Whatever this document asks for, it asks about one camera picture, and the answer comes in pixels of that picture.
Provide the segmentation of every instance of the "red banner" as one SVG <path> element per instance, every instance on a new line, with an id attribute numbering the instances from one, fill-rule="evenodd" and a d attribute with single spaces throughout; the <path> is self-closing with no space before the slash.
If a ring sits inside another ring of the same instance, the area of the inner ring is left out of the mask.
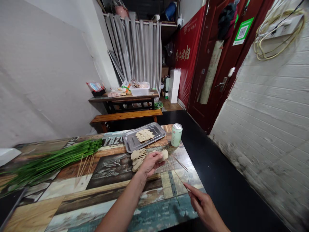
<path id="1" fill-rule="evenodd" d="M 175 42 L 175 68 L 181 69 L 178 98 L 186 107 L 189 102 L 204 13 L 205 6 L 202 6 L 195 16 L 178 32 Z"/>

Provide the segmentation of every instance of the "white box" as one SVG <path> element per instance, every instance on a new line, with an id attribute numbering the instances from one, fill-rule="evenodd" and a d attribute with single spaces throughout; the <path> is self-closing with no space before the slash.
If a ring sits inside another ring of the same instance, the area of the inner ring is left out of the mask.
<path id="1" fill-rule="evenodd" d="M 133 96 L 143 96 L 148 95 L 149 92 L 149 82 L 144 82 L 148 84 L 148 88 L 134 88 L 133 86 L 130 86 L 129 90 L 131 91 Z"/>
<path id="2" fill-rule="evenodd" d="M 168 100 L 171 103 L 177 103 L 178 90 L 180 85 L 180 69 L 170 71 L 170 84 L 168 87 Z"/>
<path id="3" fill-rule="evenodd" d="M 7 164 L 20 154 L 21 151 L 15 148 L 0 148 L 0 166 Z"/>

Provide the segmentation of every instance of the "black floor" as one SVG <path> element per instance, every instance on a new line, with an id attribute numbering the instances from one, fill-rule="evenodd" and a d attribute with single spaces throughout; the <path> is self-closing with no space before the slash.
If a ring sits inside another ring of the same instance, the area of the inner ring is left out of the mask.
<path id="1" fill-rule="evenodd" d="M 117 121 L 111 131 L 135 129 L 151 122 L 152 118 Z M 185 110 L 163 112 L 158 123 L 183 126 L 182 142 L 231 231 L 289 231 Z"/>

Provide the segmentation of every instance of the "white curtain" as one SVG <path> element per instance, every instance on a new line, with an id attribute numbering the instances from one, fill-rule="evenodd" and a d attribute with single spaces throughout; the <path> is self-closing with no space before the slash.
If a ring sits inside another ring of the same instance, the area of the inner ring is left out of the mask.
<path id="1" fill-rule="evenodd" d="M 150 89 L 155 88 L 160 93 L 161 22 L 136 22 L 134 16 L 122 20 L 119 15 L 108 14 L 106 24 L 122 71 L 121 81 L 146 81 Z"/>

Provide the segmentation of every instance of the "green can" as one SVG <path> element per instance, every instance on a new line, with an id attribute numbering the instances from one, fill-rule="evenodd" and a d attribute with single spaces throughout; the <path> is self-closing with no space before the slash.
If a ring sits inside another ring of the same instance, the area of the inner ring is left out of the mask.
<path id="1" fill-rule="evenodd" d="M 172 140 L 171 145 L 178 147 L 180 145 L 181 134 L 183 133 L 183 127 L 179 123 L 175 123 L 172 128 Z"/>

